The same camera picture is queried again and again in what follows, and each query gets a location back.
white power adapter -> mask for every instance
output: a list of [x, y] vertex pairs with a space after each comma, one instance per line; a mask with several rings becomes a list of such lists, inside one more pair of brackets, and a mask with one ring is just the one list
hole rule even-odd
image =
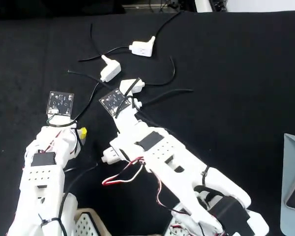
[[153, 36], [149, 42], [134, 41], [132, 42], [132, 45], [129, 46], [129, 50], [131, 50], [132, 54], [135, 55], [151, 57], [154, 41], [155, 36]]
[[103, 82], [109, 82], [112, 80], [119, 72], [121, 72], [120, 63], [116, 60], [111, 60], [105, 55], [102, 55], [102, 59], [107, 64], [105, 68], [100, 72], [100, 80]]
[[[130, 86], [135, 82], [135, 79], [131, 80], [122, 80], [120, 82], [119, 90], [122, 92], [122, 94], [125, 94], [127, 90], [130, 88]], [[142, 88], [145, 86], [145, 83], [140, 79], [134, 87], [131, 89], [132, 93], [141, 92]]]
[[102, 161], [107, 162], [108, 165], [114, 164], [120, 160], [121, 158], [112, 147], [109, 147], [105, 151], [103, 151]]

yellow connector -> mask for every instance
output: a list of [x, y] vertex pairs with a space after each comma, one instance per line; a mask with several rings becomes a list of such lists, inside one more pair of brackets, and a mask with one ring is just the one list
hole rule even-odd
[[87, 129], [85, 127], [82, 127], [80, 139], [85, 139], [87, 137], [87, 132]]

robotic arm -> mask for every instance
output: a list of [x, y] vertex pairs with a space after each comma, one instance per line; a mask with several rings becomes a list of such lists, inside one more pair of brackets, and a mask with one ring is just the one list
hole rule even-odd
[[[61, 115], [61, 105], [54, 110], [50, 110], [53, 115], [48, 115], [49, 118], [53, 116], [53, 123], [71, 122], [70, 116]], [[44, 126], [26, 148], [20, 198], [8, 236], [61, 236], [64, 230], [67, 235], [74, 235], [73, 219], [78, 203], [75, 196], [69, 193], [61, 206], [63, 168], [68, 160], [79, 154], [86, 132], [85, 128], [76, 129], [76, 123], [65, 127]]]
[[125, 90], [120, 87], [114, 95], [108, 94], [100, 100], [119, 130], [102, 160], [112, 164], [143, 157], [146, 170], [179, 199], [178, 210], [186, 214], [172, 211], [172, 215], [191, 235], [265, 236], [269, 228], [262, 216], [247, 209], [251, 204], [249, 195], [198, 159], [164, 128], [150, 127], [137, 120], [135, 114], [140, 103], [136, 99], [129, 98], [128, 105], [116, 118], [114, 106], [120, 105], [118, 96]]

power plug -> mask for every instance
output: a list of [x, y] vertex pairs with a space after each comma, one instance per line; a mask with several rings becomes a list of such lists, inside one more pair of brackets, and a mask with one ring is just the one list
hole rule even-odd
[[120, 63], [116, 60], [111, 60], [105, 55], [102, 55], [102, 59], [107, 64], [105, 68], [100, 72], [100, 80], [103, 82], [109, 82], [112, 80], [119, 72], [121, 72]]
[[132, 45], [129, 46], [129, 50], [135, 55], [151, 57], [154, 41], [155, 36], [153, 36], [149, 42], [134, 41], [132, 42]]
[[[122, 94], [125, 94], [128, 88], [134, 83], [135, 79], [131, 80], [122, 80], [120, 82], [119, 90], [122, 92]], [[131, 89], [132, 93], [141, 92], [142, 88], [145, 86], [145, 83], [140, 79], [134, 87]]]

black circuit board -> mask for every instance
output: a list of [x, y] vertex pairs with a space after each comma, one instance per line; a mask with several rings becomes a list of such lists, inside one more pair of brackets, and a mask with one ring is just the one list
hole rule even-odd
[[[99, 99], [99, 102], [109, 112], [109, 114], [114, 117], [116, 115], [118, 106], [121, 104], [124, 98], [124, 95], [117, 88]], [[120, 111], [125, 109], [130, 104], [131, 103], [128, 100], [124, 101], [121, 105]]]
[[57, 109], [58, 115], [71, 116], [73, 98], [73, 93], [50, 91], [46, 114], [54, 114]]

